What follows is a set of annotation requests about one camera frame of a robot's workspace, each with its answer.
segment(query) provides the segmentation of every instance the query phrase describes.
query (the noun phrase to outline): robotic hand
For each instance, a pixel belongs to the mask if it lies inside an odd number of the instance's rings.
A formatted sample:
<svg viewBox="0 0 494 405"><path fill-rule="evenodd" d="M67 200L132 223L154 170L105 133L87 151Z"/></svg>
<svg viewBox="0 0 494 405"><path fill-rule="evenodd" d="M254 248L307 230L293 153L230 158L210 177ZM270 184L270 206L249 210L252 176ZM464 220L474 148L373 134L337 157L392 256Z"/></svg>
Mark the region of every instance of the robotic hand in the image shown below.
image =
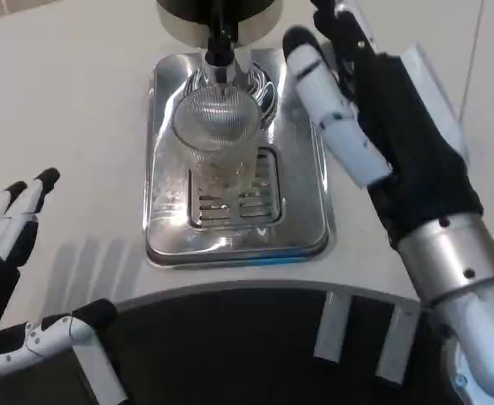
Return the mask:
<svg viewBox="0 0 494 405"><path fill-rule="evenodd" d="M338 80L302 27L289 71L329 151L365 187L415 290L447 333L448 372L466 403L494 404L494 240L467 176L459 123L421 51L376 52L361 15L313 1Z"/></svg>
<svg viewBox="0 0 494 405"><path fill-rule="evenodd" d="M0 320L35 246L39 213L59 172L47 169L28 186L16 182L0 192ZM25 322L0 331L0 376L26 369L72 349L96 401L126 404L128 398L102 348L96 331L117 318L117 308L97 300L70 314L48 316L40 324Z"/></svg>

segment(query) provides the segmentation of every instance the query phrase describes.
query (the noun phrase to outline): white countertop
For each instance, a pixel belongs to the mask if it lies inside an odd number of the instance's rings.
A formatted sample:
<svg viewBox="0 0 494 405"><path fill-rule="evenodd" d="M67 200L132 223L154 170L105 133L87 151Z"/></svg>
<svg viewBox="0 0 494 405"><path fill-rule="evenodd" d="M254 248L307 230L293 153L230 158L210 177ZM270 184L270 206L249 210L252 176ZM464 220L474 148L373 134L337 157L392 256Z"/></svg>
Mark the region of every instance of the white countertop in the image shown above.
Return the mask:
<svg viewBox="0 0 494 405"><path fill-rule="evenodd" d="M480 0L361 4L381 48L423 45L459 111ZM397 19L397 10L408 18ZM253 47L280 46L293 24L312 27L307 0L285 0L279 24ZM162 57L183 51L191 50L161 27L155 0L62 0L0 19L0 189L48 166L62 173L2 325L100 297L152 300L163 291L230 281L337 284L416 299L367 194L331 156L338 242L321 258L198 271L147 263L141 220L149 76Z"/></svg>

